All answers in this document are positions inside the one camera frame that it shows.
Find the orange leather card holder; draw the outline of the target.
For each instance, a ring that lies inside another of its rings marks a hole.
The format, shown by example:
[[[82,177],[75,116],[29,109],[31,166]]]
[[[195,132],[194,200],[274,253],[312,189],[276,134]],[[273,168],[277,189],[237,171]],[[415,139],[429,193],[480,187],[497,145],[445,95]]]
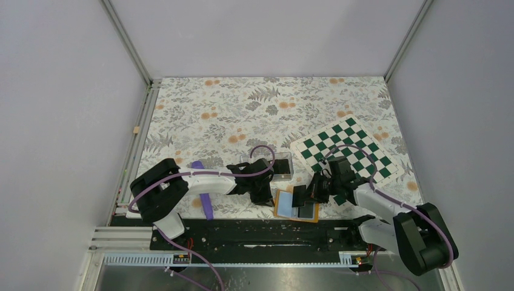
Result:
[[[317,223],[319,221],[319,204],[306,202],[303,206],[294,206],[293,193],[278,190],[273,216],[297,222]]]

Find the clear acrylic card box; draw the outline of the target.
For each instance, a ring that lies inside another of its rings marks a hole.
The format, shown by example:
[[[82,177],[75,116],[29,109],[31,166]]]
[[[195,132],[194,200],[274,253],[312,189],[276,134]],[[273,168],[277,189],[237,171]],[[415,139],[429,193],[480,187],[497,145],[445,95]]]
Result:
[[[275,160],[276,159],[288,159],[289,160],[290,169],[292,171],[292,177],[291,177],[291,179],[292,179],[293,174],[294,174],[292,154],[290,152],[278,152],[278,153],[275,153]],[[264,153],[264,152],[261,152],[260,150],[257,150],[256,152],[254,152],[252,154],[252,156],[250,156],[249,154],[240,155],[239,160],[242,163],[256,164],[256,166],[253,166],[252,170],[250,171],[252,173],[252,172],[260,172],[260,171],[268,168],[269,165],[273,161],[273,156],[271,153]],[[279,180],[279,181],[274,181],[272,179],[272,181],[273,182],[284,182],[284,181],[290,181],[291,179]]]

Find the black credit card stack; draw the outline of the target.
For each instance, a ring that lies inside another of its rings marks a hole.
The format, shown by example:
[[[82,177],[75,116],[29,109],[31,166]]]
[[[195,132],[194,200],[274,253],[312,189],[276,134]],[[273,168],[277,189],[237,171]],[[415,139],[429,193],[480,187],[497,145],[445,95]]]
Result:
[[[288,159],[276,159],[273,165],[273,180],[288,180],[292,177]]]

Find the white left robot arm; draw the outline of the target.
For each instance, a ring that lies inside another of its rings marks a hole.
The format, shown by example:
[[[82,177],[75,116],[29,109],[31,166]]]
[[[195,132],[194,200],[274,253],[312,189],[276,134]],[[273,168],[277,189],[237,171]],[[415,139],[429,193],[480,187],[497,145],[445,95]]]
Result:
[[[187,244],[188,233],[175,207],[183,197],[203,193],[248,193],[256,205],[271,204],[273,175],[273,163],[264,158],[210,170],[181,169],[174,159],[167,158],[131,183],[133,199],[127,210],[153,224],[165,235],[165,242],[170,247],[181,249]]]

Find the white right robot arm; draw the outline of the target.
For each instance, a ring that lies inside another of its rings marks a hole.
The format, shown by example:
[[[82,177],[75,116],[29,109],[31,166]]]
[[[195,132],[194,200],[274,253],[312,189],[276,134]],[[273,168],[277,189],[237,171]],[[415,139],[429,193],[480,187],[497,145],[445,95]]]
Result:
[[[326,164],[327,174],[316,172],[309,185],[294,187],[294,208],[325,203],[332,196],[373,212],[374,218],[353,220],[347,234],[350,246],[357,250],[380,246],[399,255],[414,275],[443,269],[458,258],[458,247],[434,204],[413,207],[393,199],[371,179],[360,177],[347,158],[330,158]]]

